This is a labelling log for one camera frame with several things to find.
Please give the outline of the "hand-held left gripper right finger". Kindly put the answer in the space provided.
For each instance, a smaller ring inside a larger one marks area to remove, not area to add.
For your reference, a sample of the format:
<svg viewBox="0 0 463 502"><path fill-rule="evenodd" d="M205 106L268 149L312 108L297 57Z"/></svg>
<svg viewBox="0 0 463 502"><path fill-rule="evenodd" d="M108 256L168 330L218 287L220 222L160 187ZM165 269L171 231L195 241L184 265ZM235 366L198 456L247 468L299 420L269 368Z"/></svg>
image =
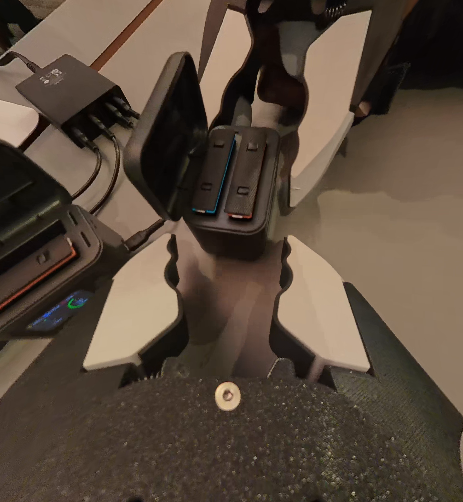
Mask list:
<svg viewBox="0 0 463 502"><path fill-rule="evenodd" d="M367 373L371 363L339 273L292 235L284 238L281 265L270 328L273 353L291 360L295 373L326 367Z"/></svg>

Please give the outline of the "black usb hub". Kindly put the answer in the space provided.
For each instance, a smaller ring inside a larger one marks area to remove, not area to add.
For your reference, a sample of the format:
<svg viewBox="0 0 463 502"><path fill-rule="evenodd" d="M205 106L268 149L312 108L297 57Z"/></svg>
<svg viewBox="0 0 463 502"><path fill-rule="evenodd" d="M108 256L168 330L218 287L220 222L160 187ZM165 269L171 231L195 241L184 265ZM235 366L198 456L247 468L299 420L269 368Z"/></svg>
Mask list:
<svg viewBox="0 0 463 502"><path fill-rule="evenodd" d="M90 115L111 127L116 116L107 104L117 106L119 99L129 103L118 85L67 54L17 84L15 89L53 126L67 135L76 128L91 140L100 135L100 130Z"/></svg>

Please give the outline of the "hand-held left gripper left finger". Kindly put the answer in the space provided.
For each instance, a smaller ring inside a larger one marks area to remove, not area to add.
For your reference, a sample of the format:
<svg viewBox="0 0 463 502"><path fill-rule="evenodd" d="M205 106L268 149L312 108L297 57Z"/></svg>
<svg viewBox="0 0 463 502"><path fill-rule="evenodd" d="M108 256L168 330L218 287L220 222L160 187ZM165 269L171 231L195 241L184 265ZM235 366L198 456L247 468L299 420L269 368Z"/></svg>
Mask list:
<svg viewBox="0 0 463 502"><path fill-rule="evenodd" d="M87 371L131 364L157 371L189 342L183 300L177 289L174 234L161 235L130 258L112 286L83 361Z"/></svg>

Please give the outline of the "red-edged black battery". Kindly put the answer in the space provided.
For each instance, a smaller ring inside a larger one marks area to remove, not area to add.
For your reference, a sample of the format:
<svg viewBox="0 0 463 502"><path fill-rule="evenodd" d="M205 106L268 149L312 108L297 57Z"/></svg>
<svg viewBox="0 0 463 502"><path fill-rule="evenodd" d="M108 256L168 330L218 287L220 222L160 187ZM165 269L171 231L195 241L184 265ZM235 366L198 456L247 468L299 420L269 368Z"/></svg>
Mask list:
<svg viewBox="0 0 463 502"><path fill-rule="evenodd" d="M64 235L47 242L0 273L0 312L78 256Z"/></svg>
<svg viewBox="0 0 463 502"><path fill-rule="evenodd" d="M242 132L224 207L229 218L252 218L266 146L267 135L263 129L247 128Z"/></svg>

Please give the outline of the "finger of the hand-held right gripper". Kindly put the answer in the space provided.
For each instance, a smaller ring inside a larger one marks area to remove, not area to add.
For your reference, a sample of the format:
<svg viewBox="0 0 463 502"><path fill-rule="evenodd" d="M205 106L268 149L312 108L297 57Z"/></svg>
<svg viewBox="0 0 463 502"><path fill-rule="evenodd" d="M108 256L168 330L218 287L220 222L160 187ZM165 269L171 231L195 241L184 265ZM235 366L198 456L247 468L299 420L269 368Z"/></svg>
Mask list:
<svg viewBox="0 0 463 502"><path fill-rule="evenodd" d="M371 15L366 10L342 16L307 50L304 79L308 102L290 173L292 208L321 181L352 125L351 98Z"/></svg>
<svg viewBox="0 0 463 502"><path fill-rule="evenodd" d="M249 13L254 1L211 1L204 24L198 80L207 123L250 126L260 70Z"/></svg>

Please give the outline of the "black battery charger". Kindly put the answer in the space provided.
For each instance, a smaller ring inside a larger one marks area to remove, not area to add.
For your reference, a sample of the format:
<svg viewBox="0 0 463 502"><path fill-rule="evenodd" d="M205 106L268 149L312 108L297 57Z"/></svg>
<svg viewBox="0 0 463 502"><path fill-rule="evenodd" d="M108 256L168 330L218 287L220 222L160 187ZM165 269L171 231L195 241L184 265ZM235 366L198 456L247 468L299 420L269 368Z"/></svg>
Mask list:
<svg viewBox="0 0 463 502"><path fill-rule="evenodd" d="M251 219L224 211L232 172L247 128L267 135L264 163ZM234 129L235 148L214 215L193 213L190 204L213 129ZM224 125L209 129L191 54L166 61L124 151L124 171L142 197L165 221L183 221L209 254L253 261L267 245L277 193L280 136L274 129Z"/></svg>
<svg viewBox="0 0 463 502"><path fill-rule="evenodd" d="M111 284L129 254L120 235L0 140L0 273L59 235L78 256L0 312L0 341L55 336Z"/></svg>

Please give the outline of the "white stand base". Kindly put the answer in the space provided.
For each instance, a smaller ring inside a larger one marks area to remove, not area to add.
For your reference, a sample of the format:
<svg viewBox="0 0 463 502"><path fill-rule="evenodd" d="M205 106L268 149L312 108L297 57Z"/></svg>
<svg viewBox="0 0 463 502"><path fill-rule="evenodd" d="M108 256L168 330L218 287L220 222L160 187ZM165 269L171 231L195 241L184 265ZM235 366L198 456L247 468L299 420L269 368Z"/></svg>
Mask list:
<svg viewBox="0 0 463 502"><path fill-rule="evenodd" d="M32 108L0 100L0 140L21 147L36 130L39 118Z"/></svg>

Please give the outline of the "person's right hand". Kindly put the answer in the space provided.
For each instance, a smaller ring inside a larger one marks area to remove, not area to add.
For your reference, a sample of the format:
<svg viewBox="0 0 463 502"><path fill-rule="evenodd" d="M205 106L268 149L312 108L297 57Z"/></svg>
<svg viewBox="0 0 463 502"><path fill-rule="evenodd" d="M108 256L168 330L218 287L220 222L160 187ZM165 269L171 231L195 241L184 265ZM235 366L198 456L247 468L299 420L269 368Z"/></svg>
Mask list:
<svg viewBox="0 0 463 502"><path fill-rule="evenodd" d="M304 84L291 76L284 67L278 27L257 25L254 50L259 61L257 94L260 101L276 108L280 113L281 125L297 125L304 113L306 90Z"/></svg>

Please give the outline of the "blue-edged black battery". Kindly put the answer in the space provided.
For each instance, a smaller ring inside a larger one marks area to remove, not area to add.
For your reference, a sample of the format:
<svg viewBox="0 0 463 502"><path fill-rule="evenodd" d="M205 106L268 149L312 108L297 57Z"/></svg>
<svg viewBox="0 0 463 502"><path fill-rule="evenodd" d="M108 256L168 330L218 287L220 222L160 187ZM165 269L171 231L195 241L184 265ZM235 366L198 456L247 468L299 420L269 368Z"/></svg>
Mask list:
<svg viewBox="0 0 463 502"><path fill-rule="evenodd" d="M214 215L235 148L234 129L213 129L190 204L193 213Z"/></svg>

